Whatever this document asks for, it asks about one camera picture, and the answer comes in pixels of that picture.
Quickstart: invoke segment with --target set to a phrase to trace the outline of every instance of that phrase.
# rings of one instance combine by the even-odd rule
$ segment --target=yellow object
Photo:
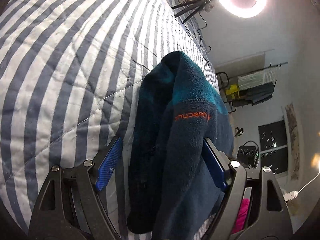
[[[226,89],[226,95],[231,96],[232,99],[236,99],[240,97],[239,88],[237,84],[233,84],[230,86],[230,89]]]

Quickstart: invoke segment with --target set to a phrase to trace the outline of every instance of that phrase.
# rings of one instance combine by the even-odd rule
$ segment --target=bed
[[[0,17],[0,197],[28,231],[54,164],[92,159],[114,135],[123,158],[101,193],[122,239],[127,172],[140,84],[169,52],[185,52],[219,91],[199,47],[195,19],[175,19],[174,0],[10,0]]]

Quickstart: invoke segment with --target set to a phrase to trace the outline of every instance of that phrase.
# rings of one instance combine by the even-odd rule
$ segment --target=fleece jacket
[[[207,137],[232,154],[219,93],[186,54],[172,52],[146,75],[139,92],[128,172],[130,231],[153,231],[153,240],[193,238],[221,193],[201,156]]]

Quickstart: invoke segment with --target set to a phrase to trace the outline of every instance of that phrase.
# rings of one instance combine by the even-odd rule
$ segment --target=black cable
[[[229,112],[229,113],[234,113],[236,110],[237,110],[237,107],[233,111],[231,109],[231,112]]]
[[[224,75],[226,76],[226,78],[227,78],[227,84],[226,84],[225,86],[223,85],[223,81],[222,81],[222,78],[221,78],[221,74],[224,74]],[[225,73],[225,72],[223,72],[223,71],[221,71],[221,72],[217,72],[216,75],[217,75],[217,76],[219,75],[219,77],[220,77],[220,82],[221,82],[221,85],[222,85],[222,87],[219,88],[219,89],[220,89],[220,90],[221,90],[221,89],[226,89],[226,88],[230,85],[230,80],[229,80],[228,74]]]
[[[254,141],[247,141],[247,142],[245,142],[242,146],[245,146],[248,142],[254,143],[254,144],[257,146],[257,148],[258,148],[258,157],[256,158],[256,160],[255,160],[255,162],[254,162],[254,167],[256,168],[257,165],[258,165],[258,161],[259,161],[260,148],[259,148],[258,144],[257,144],[256,142],[254,142]]]
[[[202,27],[202,28],[199,28],[199,29],[197,29],[197,33],[199,34],[199,37],[200,37],[200,48],[202,48],[202,47],[209,47],[209,50],[207,51],[207,53],[206,54],[204,54],[204,56],[203,56],[203,58],[211,51],[211,46],[209,46],[209,45],[202,45],[202,37],[201,37],[201,34],[200,34],[200,30],[203,30],[204,28],[206,28],[208,25],[207,25],[207,22],[205,21],[205,19],[202,17],[202,15],[200,14],[200,12],[199,12],[199,15],[200,15],[200,17],[202,18],[202,20],[204,21],[204,23],[205,23],[205,26],[204,27]]]

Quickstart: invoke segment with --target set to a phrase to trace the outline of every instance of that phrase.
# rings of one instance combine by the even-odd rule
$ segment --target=drying rack
[[[266,69],[269,69],[269,68],[273,68],[273,67],[281,67],[282,65],[285,65],[285,64],[288,64],[288,61],[287,62],[283,62],[283,63],[280,63],[280,64],[276,64],[276,65],[271,65],[270,63],[270,66],[266,67],[266,68],[261,68],[261,69],[257,69],[255,71],[252,71],[252,72],[249,72],[249,73],[246,73],[245,75],[250,75],[250,74],[253,74],[253,73],[257,73],[257,72],[260,72],[261,70],[266,70]],[[226,89],[230,86],[230,78],[228,77],[228,74],[226,72],[217,72],[216,73],[217,77],[219,77],[220,79],[220,83],[221,83],[221,87],[219,88],[220,91],[222,90],[223,93],[225,94],[226,98],[227,98],[227,101],[224,102],[225,104],[228,103],[229,107],[230,107],[230,111],[229,113],[233,113],[237,110],[237,107],[234,107],[233,106],[233,102],[238,100],[238,99],[232,99],[232,100],[228,100],[228,97],[227,97],[227,93],[226,93]],[[226,80],[224,81],[221,77],[221,75],[224,75]]]

